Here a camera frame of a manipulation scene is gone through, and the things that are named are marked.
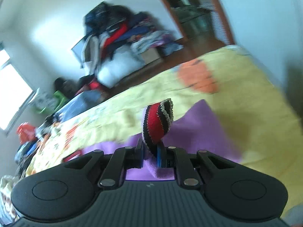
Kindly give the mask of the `purple sweater red trim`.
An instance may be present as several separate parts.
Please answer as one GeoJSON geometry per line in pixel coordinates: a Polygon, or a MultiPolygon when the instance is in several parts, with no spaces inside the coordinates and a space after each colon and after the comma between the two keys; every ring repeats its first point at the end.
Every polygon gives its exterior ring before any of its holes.
{"type": "Polygon", "coordinates": [[[198,150],[208,150],[234,162],[241,159],[240,152],[225,134],[219,120],[206,101],[195,103],[180,119],[173,118],[173,102],[170,99],[148,105],[143,110],[141,133],[133,135],[125,143],[113,141],[99,142],[84,149],[78,149],[63,159],[67,162],[94,150],[111,154],[116,149],[135,146],[139,139],[144,142],[145,157],[141,169],[129,169],[127,180],[156,181],[173,180],[172,169],[164,169],[156,162],[156,142],[165,147],[183,148],[190,154],[198,150]]]}

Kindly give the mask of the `pile of mixed clothes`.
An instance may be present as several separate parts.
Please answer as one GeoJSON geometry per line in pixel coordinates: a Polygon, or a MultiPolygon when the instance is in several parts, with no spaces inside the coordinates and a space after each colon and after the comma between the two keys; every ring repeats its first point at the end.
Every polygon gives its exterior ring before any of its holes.
{"type": "Polygon", "coordinates": [[[139,56],[149,48],[157,48],[161,56],[183,49],[169,31],[157,28],[148,13],[133,13],[126,6],[101,2],[84,16],[84,29],[80,67],[89,75],[123,45],[139,56]]]}

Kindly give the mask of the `orange plastic bag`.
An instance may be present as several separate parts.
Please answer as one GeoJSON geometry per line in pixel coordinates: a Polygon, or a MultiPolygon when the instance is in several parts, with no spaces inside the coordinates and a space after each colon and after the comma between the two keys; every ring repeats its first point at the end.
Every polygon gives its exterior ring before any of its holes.
{"type": "Polygon", "coordinates": [[[35,136],[35,127],[32,126],[28,122],[24,122],[19,125],[16,131],[20,144],[24,144],[26,142],[34,141],[36,136],[35,136]]]}

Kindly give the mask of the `yellow floral bed sheet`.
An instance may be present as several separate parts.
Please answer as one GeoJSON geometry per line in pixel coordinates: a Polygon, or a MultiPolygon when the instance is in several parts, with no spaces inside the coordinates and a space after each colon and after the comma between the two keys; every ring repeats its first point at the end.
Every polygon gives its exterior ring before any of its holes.
{"type": "Polygon", "coordinates": [[[182,63],[61,122],[31,160],[24,178],[65,163],[63,159],[78,149],[105,141],[125,143],[141,133],[144,108],[166,99],[173,102],[174,120],[198,101],[206,101],[240,152],[238,164],[272,176],[286,187],[288,201],[279,218],[227,218],[213,210],[199,191],[181,188],[174,174],[173,180],[125,178],[121,187],[101,191],[88,209],[66,220],[28,219],[17,213],[11,200],[17,214],[13,226],[290,226],[285,213],[302,208],[300,119],[238,46],[182,63]]]}

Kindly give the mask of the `blue grey quilt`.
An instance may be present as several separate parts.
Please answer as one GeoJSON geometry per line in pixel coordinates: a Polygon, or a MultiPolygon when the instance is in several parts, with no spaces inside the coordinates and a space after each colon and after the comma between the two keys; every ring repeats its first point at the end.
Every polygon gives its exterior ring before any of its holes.
{"type": "Polygon", "coordinates": [[[75,96],[65,106],[60,108],[54,117],[60,121],[65,122],[73,117],[99,105],[104,101],[105,97],[98,90],[84,91],[75,96]]]}

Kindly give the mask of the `green plastic chair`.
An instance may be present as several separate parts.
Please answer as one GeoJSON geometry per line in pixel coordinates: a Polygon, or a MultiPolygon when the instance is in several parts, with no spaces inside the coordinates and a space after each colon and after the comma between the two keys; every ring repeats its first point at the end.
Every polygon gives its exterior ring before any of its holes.
{"type": "Polygon", "coordinates": [[[39,111],[40,114],[42,114],[42,113],[47,113],[47,114],[55,113],[58,110],[60,110],[60,108],[65,106],[69,101],[69,99],[67,97],[65,97],[60,91],[56,91],[53,94],[53,98],[56,101],[56,106],[54,108],[45,107],[41,111],[39,111]]]}

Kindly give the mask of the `floral white cushion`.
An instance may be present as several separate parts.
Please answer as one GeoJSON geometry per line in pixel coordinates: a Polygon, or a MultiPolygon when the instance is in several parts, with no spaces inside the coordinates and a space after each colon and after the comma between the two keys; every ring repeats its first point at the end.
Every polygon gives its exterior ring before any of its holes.
{"type": "Polygon", "coordinates": [[[58,101],[46,92],[37,92],[29,105],[38,113],[53,113],[58,101]]]}

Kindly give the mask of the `black bag on chair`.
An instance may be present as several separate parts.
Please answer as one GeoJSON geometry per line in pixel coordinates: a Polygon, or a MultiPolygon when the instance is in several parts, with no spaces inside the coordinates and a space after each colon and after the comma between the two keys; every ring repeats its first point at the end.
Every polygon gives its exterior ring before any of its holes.
{"type": "Polygon", "coordinates": [[[73,99],[77,92],[77,84],[73,80],[59,77],[54,81],[54,91],[59,91],[66,98],[73,99]]]}

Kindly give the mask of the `grey monitor screen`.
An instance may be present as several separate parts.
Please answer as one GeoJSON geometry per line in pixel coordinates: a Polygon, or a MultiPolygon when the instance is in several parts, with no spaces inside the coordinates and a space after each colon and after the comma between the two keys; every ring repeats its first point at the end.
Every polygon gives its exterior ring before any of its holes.
{"type": "Polygon", "coordinates": [[[85,38],[83,37],[71,49],[79,63],[81,63],[81,55],[82,55],[82,49],[84,43],[85,43],[85,38]]]}

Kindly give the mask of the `white pillow under pile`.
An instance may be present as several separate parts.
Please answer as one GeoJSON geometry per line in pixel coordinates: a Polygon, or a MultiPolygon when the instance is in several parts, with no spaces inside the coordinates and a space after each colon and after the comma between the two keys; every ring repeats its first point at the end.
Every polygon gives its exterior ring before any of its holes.
{"type": "Polygon", "coordinates": [[[141,56],[135,54],[129,45],[123,45],[114,52],[112,59],[106,58],[95,74],[97,80],[108,88],[114,87],[124,77],[144,67],[141,56]]]}

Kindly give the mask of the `cardboard box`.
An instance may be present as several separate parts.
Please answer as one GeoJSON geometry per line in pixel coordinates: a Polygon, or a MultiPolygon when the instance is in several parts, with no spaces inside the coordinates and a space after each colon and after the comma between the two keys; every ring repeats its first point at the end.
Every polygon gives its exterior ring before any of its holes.
{"type": "Polygon", "coordinates": [[[157,48],[149,48],[143,53],[140,54],[141,58],[143,59],[144,63],[151,64],[151,63],[161,63],[162,57],[159,54],[157,48]]]}

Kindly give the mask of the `white checkered laundry basket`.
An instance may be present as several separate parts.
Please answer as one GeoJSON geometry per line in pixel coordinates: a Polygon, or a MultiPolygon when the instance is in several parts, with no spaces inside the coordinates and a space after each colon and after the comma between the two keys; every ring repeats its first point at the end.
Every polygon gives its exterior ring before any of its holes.
{"type": "Polygon", "coordinates": [[[216,11],[214,5],[212,3],[204,3],[200,5],[199,8],[210,12],[212,28],[214,31],[215,38],[223,42],[225,45],[229,45],[230,41],[227,38],[226,30],[223,26],[219,13],[216,11]]]}

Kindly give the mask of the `window with metal frame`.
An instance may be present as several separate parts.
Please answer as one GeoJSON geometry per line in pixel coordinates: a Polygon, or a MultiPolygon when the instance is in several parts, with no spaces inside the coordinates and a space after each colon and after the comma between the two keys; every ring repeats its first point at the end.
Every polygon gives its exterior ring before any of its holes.
{"type": "Polygon", "coordinates": [[[11,132],[35,93],[1,42],[1,132],[5,136],[11,132]]]}

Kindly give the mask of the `brown wooden door frame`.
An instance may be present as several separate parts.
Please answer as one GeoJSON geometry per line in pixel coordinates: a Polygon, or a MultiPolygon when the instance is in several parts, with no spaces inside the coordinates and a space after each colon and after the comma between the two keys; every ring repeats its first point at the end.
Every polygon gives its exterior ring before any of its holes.
{"type": "Polygon", "coordinates": [[[212,3],[219,13],[226,30],[229,45],[235,43],[230,23],[220,0],[160,0],[172,16],[183,38],[195,37],[201,34],[214,35],[210,12],[199,8],[204,3],[212,3]]]}

